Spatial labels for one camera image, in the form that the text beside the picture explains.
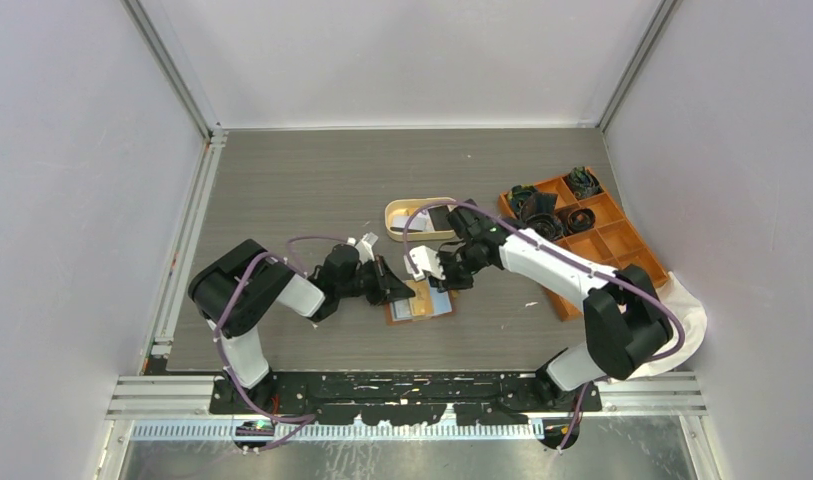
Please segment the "orange gold card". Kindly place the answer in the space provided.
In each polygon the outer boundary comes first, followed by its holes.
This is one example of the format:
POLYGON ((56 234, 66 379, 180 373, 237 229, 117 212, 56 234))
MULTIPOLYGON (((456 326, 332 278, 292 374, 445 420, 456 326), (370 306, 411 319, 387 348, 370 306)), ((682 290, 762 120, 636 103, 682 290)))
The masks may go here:
POLYGON ((415 295, 408 299, 411 317, 415 320, 431 318, 435 314, 434 303, 429 293, 416 290, 415 295))

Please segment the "brown leather card holder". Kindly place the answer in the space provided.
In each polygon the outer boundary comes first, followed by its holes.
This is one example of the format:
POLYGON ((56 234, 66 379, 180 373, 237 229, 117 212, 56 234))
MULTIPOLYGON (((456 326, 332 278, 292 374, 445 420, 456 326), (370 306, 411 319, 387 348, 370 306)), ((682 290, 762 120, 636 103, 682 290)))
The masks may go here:
POLYGON ((456 312, 455 291, 439 292, 431 288, 426 298, 415 297, 387 305, 385 321, 389 326, 405 325, 453 315, 456 312))

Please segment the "cream oval tray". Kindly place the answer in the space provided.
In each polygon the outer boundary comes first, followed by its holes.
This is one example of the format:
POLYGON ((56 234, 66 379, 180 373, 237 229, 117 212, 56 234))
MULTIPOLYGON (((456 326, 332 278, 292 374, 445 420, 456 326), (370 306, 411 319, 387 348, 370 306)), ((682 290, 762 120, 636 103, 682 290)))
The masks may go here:
POLYGON ((420 199, 399 199, 390 202, 384 210, 385 228, 388 236, 397 242, 403 241, 407 232, 410 241, 451 240, 455 233, 447 221, 450 205, 438 202, 452 201, 448 197, 420 199))

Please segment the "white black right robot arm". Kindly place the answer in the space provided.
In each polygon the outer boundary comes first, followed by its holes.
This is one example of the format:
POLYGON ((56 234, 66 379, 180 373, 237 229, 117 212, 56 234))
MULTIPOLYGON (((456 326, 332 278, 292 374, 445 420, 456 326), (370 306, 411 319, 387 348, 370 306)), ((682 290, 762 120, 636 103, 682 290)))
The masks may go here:
POLYGON ((447 219, 461 245, 437 255, 441 286, 469 288, 479 271, 492 266, 536 282, 582 313, 583 342, 537 371, 538 400, 547 409, 564 409, 586 383, 603 377, 626 380, 645 363, 663 357, 669 341, 683 341, 678 320, 642 268, 616 269, 586 260, 469 202, 457 203, 447 219))

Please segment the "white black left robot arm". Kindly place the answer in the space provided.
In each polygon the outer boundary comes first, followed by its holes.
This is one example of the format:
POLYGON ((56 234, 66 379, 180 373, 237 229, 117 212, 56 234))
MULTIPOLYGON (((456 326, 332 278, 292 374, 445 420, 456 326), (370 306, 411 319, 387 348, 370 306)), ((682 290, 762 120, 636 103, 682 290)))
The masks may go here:
POLYGON ((408 301, 416 293, 364 240, 333 247, 322 264, 305 274, 247 239, 196 274, 187 295, 207 320, 220 358, 238 381, 235 400, 259 413, 274 397, 272 368, 258 332, 259 321, 273 305, 320 322, 345 298, 363 297, 380 306, 408 301))

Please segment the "black card in tray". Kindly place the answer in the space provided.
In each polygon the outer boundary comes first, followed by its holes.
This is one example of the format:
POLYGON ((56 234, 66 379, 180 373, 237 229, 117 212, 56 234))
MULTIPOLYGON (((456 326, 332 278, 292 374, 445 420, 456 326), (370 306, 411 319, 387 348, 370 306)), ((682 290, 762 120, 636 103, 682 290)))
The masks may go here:
POLYGON ((452 231, 452 227, 448 220, 449 213, 449 205, 435 206, 427 210, 427 214, 434 232, 452 231))

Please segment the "white cards in tray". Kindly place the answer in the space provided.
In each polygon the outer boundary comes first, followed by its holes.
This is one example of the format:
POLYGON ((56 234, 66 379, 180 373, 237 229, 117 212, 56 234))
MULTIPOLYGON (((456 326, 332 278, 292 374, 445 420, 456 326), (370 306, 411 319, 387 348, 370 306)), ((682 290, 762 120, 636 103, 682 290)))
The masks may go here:
POLYGON ((426 213, 418 213, 412 220, 412 211, 409 209, 398 209, 393 212, 388 220, 388 228, 395 233, 402 233, 404 230, 412 232, 428 232, 432 230, 432 224, 426 213))

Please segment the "blue yellow item bundle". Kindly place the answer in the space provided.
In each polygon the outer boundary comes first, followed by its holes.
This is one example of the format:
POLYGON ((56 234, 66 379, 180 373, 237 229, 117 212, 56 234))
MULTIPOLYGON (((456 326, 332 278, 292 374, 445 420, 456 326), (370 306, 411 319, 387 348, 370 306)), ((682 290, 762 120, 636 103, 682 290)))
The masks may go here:
POLYGON ((533 185, 515 185, 506 194, 506 203, 514 216, 518 216, 524 203, 538 190, 533 185))

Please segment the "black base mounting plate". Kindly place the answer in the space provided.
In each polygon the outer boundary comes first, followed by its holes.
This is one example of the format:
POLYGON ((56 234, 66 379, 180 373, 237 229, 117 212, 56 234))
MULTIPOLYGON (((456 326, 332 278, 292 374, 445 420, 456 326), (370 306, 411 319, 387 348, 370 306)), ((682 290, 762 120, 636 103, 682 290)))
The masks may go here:
POLYGON ((529 415, 602 409, 600 393, 586 397, 548 390, 531 372, 277 372, 248 393, 274 415, 312 415, 321 425, 433 425, 447 410, 457 425, 516 425, 529 415))

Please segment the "orange compartment organizer box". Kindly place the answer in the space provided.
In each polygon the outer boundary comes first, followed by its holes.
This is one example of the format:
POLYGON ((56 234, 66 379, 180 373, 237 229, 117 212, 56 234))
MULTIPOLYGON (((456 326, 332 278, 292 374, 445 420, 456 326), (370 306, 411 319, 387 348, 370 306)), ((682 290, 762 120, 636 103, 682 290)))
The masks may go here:
POLYGON ((506 203, 509 188, 498 196, 499 212, 586 260, 615 268, 638 266, 656 288, 663 286, 668 280, 665 268, 601 182, 600 194, 577 200, 564 180, 567 174, 523 184, 535 186, 538 192, 518 216, 506 203))

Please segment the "dark green item bundle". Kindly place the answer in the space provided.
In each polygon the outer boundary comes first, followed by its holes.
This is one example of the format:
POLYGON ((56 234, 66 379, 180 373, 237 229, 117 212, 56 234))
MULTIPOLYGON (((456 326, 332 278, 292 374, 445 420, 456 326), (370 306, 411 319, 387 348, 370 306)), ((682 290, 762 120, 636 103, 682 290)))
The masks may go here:
POLYGON ((583 200, 602 192, 599 180, 585 166, 574 167, 564 180, 577 200, 583 200))

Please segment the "white bucket hat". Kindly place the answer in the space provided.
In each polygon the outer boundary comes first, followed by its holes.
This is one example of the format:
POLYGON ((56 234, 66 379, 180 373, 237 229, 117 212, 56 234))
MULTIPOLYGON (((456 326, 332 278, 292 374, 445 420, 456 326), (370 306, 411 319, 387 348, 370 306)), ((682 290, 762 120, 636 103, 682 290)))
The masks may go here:
POLYGON ((672 271, 668 272, 666 283, 657 288, 657 294, 681 322, 685 341, 673 355, 641 365, 631 375, 632 378, 653 377, 682 367, 699 350, 705 338, 707 313, 702 303, 682 285, 672 271))

